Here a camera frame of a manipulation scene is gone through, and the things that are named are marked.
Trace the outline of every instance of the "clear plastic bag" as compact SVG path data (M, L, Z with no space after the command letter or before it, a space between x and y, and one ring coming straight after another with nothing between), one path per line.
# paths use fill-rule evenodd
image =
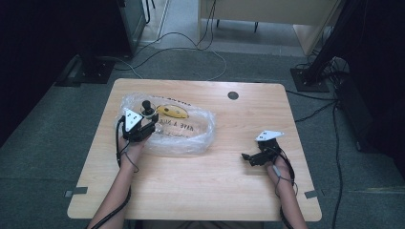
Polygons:
M157 156L198 156L214 140L215 115L174 98L149 94L127 94L122 98L117 121L127 109L140 114L142 102L149 100L159 113L156 131L145 144L148 154Z

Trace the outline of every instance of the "floor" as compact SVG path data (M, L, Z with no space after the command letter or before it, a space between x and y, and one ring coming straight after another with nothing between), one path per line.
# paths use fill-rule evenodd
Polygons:
M194 48L194 44L198 43L199 39L198 1L153 1L156 8L153 9L149 2L150 22L145 27L140 45L148 45L162 37L153 44L153 47L157 49ZM305 56L292 25L261 22L257 31L254 32L254 22L221 20L218 28L216 20L210 20L208 24L206 20L202 20L201 23L201 34L205 30L210 32L211 27L214 34L212 37L210 34L205 37L201 48L207 47L212 38L212 44L209 47L211 51Z

